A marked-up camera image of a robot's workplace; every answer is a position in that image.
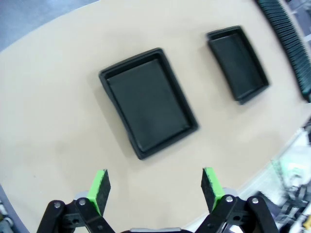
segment black tray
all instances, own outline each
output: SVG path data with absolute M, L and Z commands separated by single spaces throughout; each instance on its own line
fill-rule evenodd
M 235 100 L 244 104 L 269 85 L 259 60 L 240 26 L 207 33 Z
M 162 49 L 119 62 L 99 77 L 139 159 L 198 128 Z

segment green foam pad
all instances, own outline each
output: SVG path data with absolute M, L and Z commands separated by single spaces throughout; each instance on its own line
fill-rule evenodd
M 100 215 L 104 214 L 110 192 L 110 181 L 107 170 L 99 170 L 93 180 L 87 198 L 94 204 Z
M 208 210 L 209 212 L 212 212 L 212 210 L 216 207 L 218 201 L 225 195 L 225 192 L 220 185 L 213 168 L 203 168 L 201 187 L 204 193 Z

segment gray floor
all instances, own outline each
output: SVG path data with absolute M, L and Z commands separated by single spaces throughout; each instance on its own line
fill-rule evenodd
M 0 51 L 41 25 L 97 0 L 0 0 Z
M 288 5 L 293 10 L 304 35 L 311 34 L 311 1 L 291 0 Z

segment beige table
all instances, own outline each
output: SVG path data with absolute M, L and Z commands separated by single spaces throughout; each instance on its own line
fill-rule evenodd
M 271 86 L 239 106 L 205 33 L 242 25 Z M 98 72 L 162 47 L 200 129 L 140 161 Z M 0 53 L 0 182 L 35 232 L 49 201 L 112 184 L 105 218 L 116 231 L 183 226 L 207 211 L 201 168 L 239 188 L 307 120 L 294 74 L 251 0 L 103 0 L 47 23 Z

